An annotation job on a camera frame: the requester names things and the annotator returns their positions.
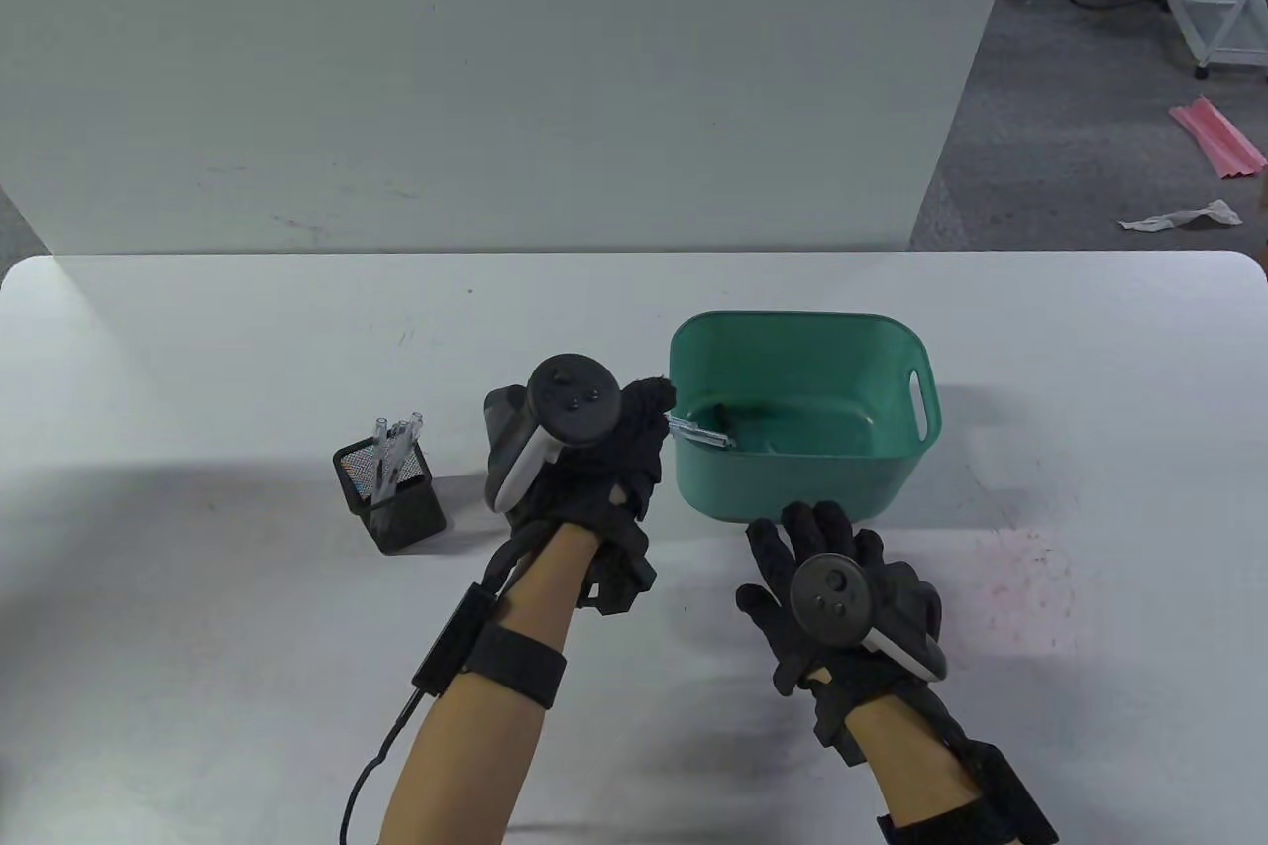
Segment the person's left hand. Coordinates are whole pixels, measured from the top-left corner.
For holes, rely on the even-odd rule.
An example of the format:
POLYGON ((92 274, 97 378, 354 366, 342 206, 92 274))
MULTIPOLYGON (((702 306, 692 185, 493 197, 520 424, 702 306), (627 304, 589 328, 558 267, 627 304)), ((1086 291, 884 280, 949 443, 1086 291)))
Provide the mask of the person's left hand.
POLYGON ((628 612, 654 582, 642 521, 662 480, 661 452, 678 401, 675 384, 662 376, 634 381, 620 396, 612 431, 596 447, 562 450, 507 516, 514 534, 534 538, 533 551, 566 524, 597 538, 577 604, 605 615, 628 612))

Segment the person's right hand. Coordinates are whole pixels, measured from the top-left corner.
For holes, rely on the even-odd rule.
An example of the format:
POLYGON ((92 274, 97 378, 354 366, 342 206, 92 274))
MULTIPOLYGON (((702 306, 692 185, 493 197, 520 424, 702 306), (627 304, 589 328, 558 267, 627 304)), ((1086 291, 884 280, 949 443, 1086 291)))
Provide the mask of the person's right hand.
POLYGON ((946 678, 941 598, 912 565, 885 560, 883 538, 834 501, 789 504, 744 537, 761 582, 738 587, 735 604, 773 651, 776 690, 810 691, 820 746, 857 768, 865 755, 847 716, 946 678))

